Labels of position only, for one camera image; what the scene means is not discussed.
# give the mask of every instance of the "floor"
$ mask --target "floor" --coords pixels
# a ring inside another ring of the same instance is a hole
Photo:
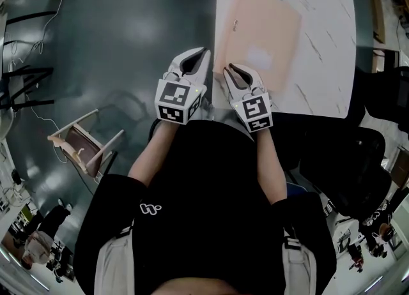
[[[9,17],[17,17],[55,10],[58,5],[58,0],[8,0],[6,11]],[[98,119],[88,124],[98,140],[107,141],[122,128],[126,131],[111,170],[126,174],[146,145],[155,119],[157,80],[172,58],[193,47],[213,49],[215,5],[216,0],[63,0],[59,15],[47,29],[42,55],[36,50],[27,57],[49,17],[7,29],[7,40],[27,43],[19,42],[14,55],[10,46],[4,49],[3,70],[13,60],[16,68],[22,66],[19,57],[33,66],[53,66],[52,78],[30,97],[53,98],[56,103],[35,108],[37,114],[54,119],[61,127],[98,108]],[[369,0],[355,0],[355,6],[357,65],[369,71],[373,46]],[[58,161],[47,141],[55,130],[50,121],[37,119],[25,109],[19,112],[19,122],[7,141],[43,214],[57,204],[58,197],[73,204],[71,216],[58,233],[73,250],[97,184],[84,176],[87,190],[73,166]]]

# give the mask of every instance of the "person in background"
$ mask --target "person in background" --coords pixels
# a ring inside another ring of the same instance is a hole
[[[58,204],[58,206],[45,216],[38,230],[34,231],[26,241],[21,264],[28,270],[31,269],[33,263],[47,263],[57,230],[65,218],[71,213],[71,204],[64,206],[61,199],[58,199]]]
[[[358,269],[358,272],[361,273],[364,267],[364,257],[362,256],[362,249],[360,245],[357,246],[352,244],[348,246],[347,250],[354,262],[353,265],[350,266],[350,270],[355,267]]]
[[[381,238],[382,241],[388,243],[394,235],[394,229],[390,225],[392,219],[392,210],[388,200],[385,200],[382,205],[364,221],[359,222],[359,231],[365,236],[368,249],[375,257],[384,254],[379,254],[380,245],[376,238]]]

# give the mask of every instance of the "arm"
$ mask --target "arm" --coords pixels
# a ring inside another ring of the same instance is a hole
[[[154,175],[160,170],[171,148],[179,125],[162,121],[148,146],[132,165],[128,176],[149,186]]]
[[[257,132],[257,178],[271,204],[287,198],[287,184],[270,130]]]

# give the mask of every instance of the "bag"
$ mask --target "bag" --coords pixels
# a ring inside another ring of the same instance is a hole
[[[94,295],[134,295],[132,226],[100,249],[96,263]],[[286,279],[284,295],[315,295],[317,267],[314,254],[284,230],[282,265]]]
[[[96,262],[94,295],[134,295],[134,253],[131,227],[100,249]]]
[[[282,266],[286,278],[284,295],[315,295],[317,263],[314,254],[284,230]]]

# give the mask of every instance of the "white table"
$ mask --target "white table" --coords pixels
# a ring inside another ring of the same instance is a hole
[[[286,88],[272,94],[273,112],[345,118],[355,70],[353,0],[283,0],[302,16]],[[217,0],[215,54],[233,0]],[[213,76],[212,103],[230,109],[226,82]]]

